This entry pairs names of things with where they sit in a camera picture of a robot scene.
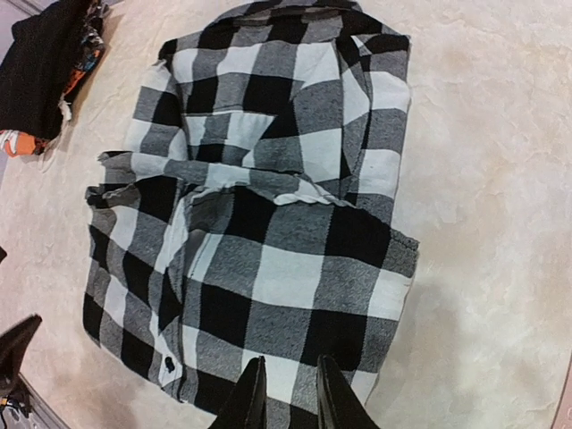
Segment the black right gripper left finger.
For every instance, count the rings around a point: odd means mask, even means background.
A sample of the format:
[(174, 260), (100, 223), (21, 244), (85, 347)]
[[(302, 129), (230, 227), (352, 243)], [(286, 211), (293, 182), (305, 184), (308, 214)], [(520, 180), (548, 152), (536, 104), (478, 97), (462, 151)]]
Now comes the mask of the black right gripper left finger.
[(249, 360), (210, 429), (265, 429), (267, 379), (264, 357)]

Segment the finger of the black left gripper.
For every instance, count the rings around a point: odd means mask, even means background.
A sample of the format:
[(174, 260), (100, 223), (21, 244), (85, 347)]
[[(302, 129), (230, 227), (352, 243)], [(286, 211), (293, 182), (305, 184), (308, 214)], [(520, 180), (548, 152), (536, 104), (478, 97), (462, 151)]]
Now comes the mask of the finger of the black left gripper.
[(40, 315), (30, 315), (1, 335), (1, 396), (9, 395), (19, 382), (26, 350), (42, 323)]

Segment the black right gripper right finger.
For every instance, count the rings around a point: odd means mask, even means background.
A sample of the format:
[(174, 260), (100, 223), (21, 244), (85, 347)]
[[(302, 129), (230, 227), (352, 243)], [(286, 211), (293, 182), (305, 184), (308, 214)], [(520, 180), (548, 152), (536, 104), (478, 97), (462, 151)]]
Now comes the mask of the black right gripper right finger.
[(332, 357), (317, 361), (318, 427), (325, 429), (378, 429)]

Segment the black white checked shirt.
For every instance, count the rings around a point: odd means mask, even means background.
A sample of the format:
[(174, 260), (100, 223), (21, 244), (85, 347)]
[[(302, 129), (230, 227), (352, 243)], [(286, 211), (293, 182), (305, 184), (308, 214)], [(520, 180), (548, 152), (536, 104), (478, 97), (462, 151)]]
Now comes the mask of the black white checked shirt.
[(218, 414), (253, 358), (267, 424), (318, 425), (332, 357), (371, 394), (416, 269), (391, 226), (408, 37), (354, 1), (261, 1), (167, 41), (88, 188), (83, 326)]

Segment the black t-shirt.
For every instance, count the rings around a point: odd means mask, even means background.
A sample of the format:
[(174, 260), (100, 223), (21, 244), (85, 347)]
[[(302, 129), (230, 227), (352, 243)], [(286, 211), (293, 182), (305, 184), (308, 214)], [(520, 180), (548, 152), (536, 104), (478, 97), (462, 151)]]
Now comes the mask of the black t-shirt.
[(80, 56), (87, 0), (57, 1), (12, 26), (13, 43), (1, 63), (1, 129), (55, 139), (59, 103)]

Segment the colourful patterned folded shorts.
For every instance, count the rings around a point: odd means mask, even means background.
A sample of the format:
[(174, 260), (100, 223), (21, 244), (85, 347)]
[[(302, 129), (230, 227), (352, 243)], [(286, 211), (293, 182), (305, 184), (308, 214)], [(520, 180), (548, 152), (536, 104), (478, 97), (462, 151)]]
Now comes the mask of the colourful patterned folded shorts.
[(12, 25), (1, 62), (1, 150), (38, 156), (72, 119), (72, 104), (105, 53), (101, 1), (56, 1)]

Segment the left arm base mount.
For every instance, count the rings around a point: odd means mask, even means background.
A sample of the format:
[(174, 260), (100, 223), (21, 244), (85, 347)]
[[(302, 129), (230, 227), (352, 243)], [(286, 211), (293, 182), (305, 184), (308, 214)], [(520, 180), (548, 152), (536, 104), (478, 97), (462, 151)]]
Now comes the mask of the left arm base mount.
[(16, 420), (20, 417), (28, 419), (31, 413), (30, 392), (24, 378), (17, 374), (10, 383), (1, 384), (1, 424), (8, 427), (6, 410), (12, 411)]

